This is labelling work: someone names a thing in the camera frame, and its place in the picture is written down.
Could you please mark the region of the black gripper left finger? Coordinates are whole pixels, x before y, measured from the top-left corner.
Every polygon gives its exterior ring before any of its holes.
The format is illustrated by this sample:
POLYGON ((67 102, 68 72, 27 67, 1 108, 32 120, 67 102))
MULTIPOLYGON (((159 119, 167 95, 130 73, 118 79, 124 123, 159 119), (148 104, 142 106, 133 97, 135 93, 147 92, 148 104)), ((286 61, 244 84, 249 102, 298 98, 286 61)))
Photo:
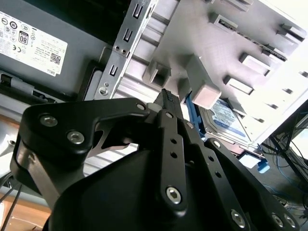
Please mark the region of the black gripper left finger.
POLYGON ((159 161, 157 195, 183 211, 186 174, 179 100, 162 90, 154 103, 136 98, 40 104, 22 116, 15 176, 38 189, 51 208, 75 183, 142 151, 159 161))

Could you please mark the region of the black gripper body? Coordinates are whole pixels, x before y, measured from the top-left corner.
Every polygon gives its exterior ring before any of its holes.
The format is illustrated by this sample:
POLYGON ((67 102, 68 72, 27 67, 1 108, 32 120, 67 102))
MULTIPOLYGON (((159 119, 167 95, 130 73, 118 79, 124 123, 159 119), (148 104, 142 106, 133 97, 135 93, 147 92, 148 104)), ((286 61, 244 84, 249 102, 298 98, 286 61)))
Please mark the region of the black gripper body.
POLYGON ((51 231, 230 231, 231 218, 197 157, 185 156, 188 208, 177 217, 157 195, 158 158, 130 154, 70 186, 49 218, 51 231))

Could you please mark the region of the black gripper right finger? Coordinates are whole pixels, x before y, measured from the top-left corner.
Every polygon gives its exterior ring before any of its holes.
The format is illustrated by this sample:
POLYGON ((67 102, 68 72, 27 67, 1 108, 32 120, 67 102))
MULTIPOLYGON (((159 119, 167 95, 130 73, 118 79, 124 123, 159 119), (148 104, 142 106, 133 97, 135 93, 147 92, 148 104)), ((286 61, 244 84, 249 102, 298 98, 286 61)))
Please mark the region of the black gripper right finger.
POLYGON ((179 122, 185 159, 194 163, 194 193, 214 231, 299 231, 292 214, 217 139, 203 142, 179 122))

